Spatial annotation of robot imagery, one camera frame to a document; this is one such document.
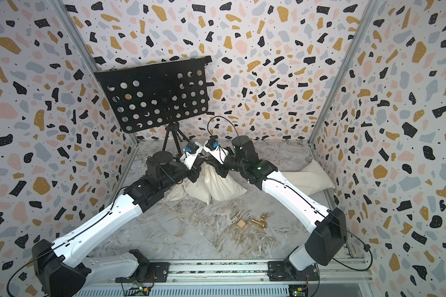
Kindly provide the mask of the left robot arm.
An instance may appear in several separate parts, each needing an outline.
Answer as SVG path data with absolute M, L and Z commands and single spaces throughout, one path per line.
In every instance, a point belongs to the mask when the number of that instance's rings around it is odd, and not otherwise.
M 34 272 L 50 297 L 72 297 L 83 287 L 105 280 L 145 281 L 153 276 L 149 260 L 137 249 L 122 255 L 93 258 L 89 253 L 129 221 L 164 198 L 185 179 L 195 182 L 204 162 L 202 153 L 185 153 L 176 161 L 159 151 L 146 161 L 144 176 L 93 218 L 53 242 L 41 240 L 32 248 Z

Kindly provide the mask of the cream soil bag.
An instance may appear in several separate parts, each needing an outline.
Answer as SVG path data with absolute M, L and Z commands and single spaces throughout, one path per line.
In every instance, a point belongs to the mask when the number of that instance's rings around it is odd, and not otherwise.
M 211 201 L 211 194 L 204 178 L 199 177 L 195 183 L 185 178 L 181 184 L 175 185 L 168 193 L 165 194 L 166 201 L 176 201 L 186 198 L 187 196 L 198 199 L 209 205 Z
M 297 189 L 308 196 L 335 188 L 331 178 L 314 159 L 300 172 L 282 172 L 282 174 Z
M 216 169 L 205 163 L 202 167 L 204 184 L 213 200 L 224 202 L 243 196 L 247 190 L 236 182 L 229 174 L 222 178 Z

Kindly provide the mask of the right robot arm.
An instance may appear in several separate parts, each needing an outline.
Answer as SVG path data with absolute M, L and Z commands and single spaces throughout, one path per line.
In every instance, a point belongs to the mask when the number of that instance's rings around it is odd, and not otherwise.
M 346 244 L 344 213 L 338 208 L 330 210 L 297 189 L 274 164 L 259 158 L 247 136 L 236 137 L 226 149 L 217 140 L 210 139 L 203 149 L 212 156 L 209 163 L 221 177 L 229 172 L 240 173 L 247 182 L 289 209 L 306 228 L 309 237 L 288 255 L 287 268 L 303 271 L 314 264 L 327 266 Z

